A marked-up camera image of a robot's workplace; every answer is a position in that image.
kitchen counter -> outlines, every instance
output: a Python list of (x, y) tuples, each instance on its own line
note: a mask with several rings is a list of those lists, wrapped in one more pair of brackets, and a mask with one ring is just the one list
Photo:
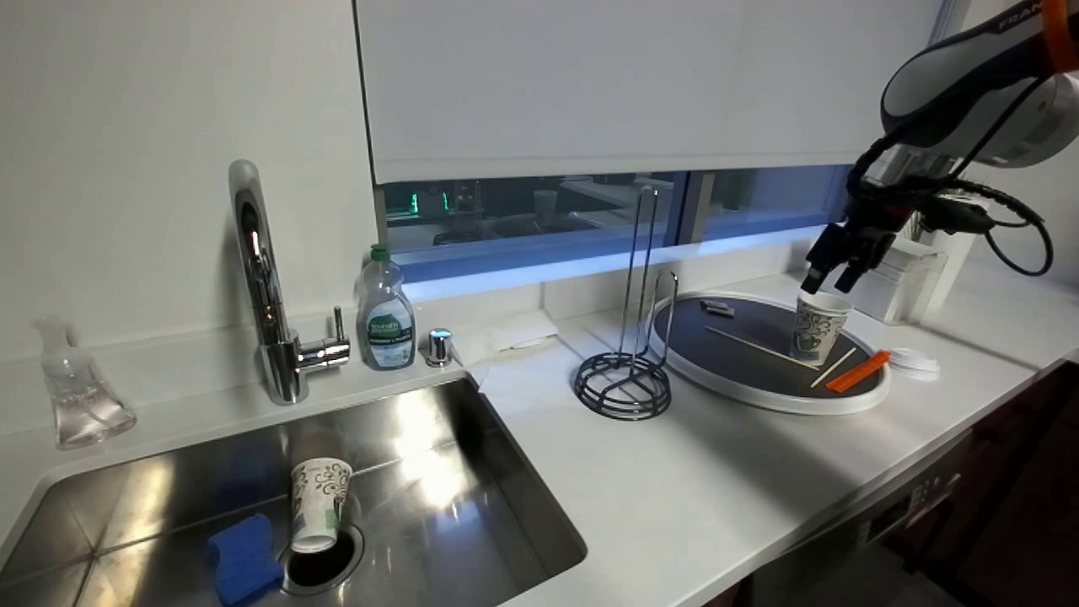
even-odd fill
[[(788, 296), (791, 283), (752, 281), (734, 291)], [(715, 397), (670, 373), (670, 412), (630, 425), (588, 412), (571, 391), (578, 365), (611, 347), (611, 318), (561, 318), (556, 328), (561, 339), (470, 366), (588, 539), (588, 558), (514, 601), (521, 607), (705, 602), (809, 531), (858, 511), (878, 484), (947, 446), (1035, 373), (1032, 365), (988, 347), (854, 313), (854, 334), (878, 347), (920, 347), (940, 359), (944, 379), (916, 384), (895, 373), (891, 397), (872, 412), (799, 419)], [(55, 450), (49, 432), (9, 435), (0, 446), (4, 548), (15, 546), (9, 530), (46, 483), (71, 472), (459, 373), (424, 366), (371, 373), (346, 365), (343, 373), (315, 382), (299, 409), (269, 409), (253, 384), (184, 395), (143, 416), (138, 432), (76, 454)]]

white cup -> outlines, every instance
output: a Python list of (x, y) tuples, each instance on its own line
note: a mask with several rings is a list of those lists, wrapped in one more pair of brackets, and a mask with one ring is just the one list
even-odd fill
[(325, 554), (336, 544), (352, 464), (302, 457), (292, 467), (292, 554)]
[(847, 299), (838, 294), (799, 294), (788, 355), (819, 366), (833, 355), (843, 321)]

dish soap bottle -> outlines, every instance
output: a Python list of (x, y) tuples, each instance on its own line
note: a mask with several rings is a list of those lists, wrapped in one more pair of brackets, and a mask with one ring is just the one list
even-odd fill
[(371, 245), (356, 281), (356, 345), (378, 371), (408, 366), (415, 356), (415, 313), (385, 241)]

sink basin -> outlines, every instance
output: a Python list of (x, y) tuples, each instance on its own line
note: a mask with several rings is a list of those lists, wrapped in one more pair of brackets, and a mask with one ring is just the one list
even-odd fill
[[(289, 467), (354, 464), (342, 564), (289, 557)], [(0, 570), (0, 602), (220, 602), (210, 537), (263, 511), (288, 570), (260, 602), (501, 602), (588, 546), (461, 379), (55, 483)]]

wall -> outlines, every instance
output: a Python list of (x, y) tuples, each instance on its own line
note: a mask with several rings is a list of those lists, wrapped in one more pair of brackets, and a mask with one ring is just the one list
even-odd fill
[(346, 0), (0, 4), (0, 359), (246, 321), (228, 231), (253, 158), (289, 311), (352, 299), (374, 240)]

